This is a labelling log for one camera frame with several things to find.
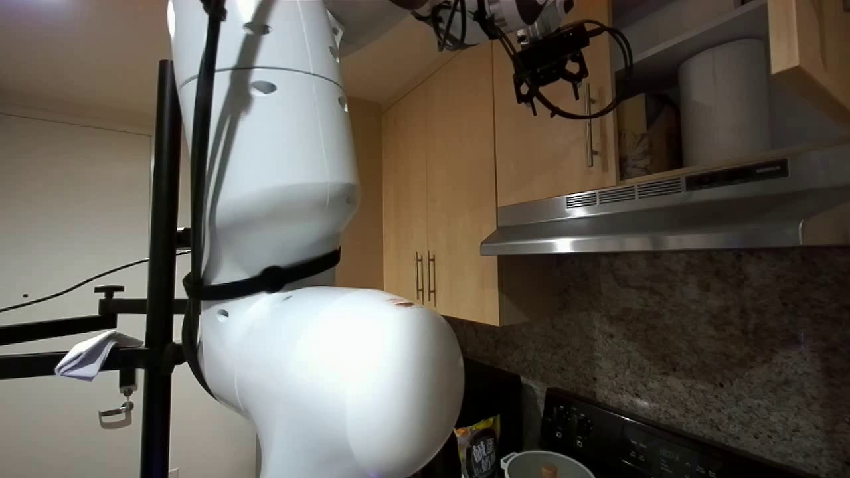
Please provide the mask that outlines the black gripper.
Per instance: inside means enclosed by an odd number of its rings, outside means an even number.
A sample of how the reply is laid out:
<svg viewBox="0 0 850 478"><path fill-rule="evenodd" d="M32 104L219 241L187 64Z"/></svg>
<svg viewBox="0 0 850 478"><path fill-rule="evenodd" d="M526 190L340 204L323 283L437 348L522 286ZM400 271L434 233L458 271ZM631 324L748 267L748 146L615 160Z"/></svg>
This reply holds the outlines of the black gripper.
<svg viewBox="0 0 850 478"><path fill-rule="evenodd" d="M545 107L553 117L566 117L566 109L545 95L545 87L553 81L567 81L571 92L579 92L581 81L588 75L585 57L587 45L587 27L567 24L511 52L509 60L515 101L526 104L529 109Z"/></svg>

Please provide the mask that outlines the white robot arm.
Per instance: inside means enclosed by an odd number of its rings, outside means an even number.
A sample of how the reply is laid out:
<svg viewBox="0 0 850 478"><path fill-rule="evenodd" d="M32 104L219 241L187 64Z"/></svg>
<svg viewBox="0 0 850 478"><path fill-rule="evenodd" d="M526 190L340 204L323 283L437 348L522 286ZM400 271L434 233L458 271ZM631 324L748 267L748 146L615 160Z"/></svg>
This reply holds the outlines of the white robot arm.
<svg viewBox="0 0 850 478"><path fill-rule="evenodd" d="M340 286L359 181L340 79L364 0L166 0L190 152L197 360L246 417L258 478L412 478L448 440L464 360L441 312Z"/></svg>

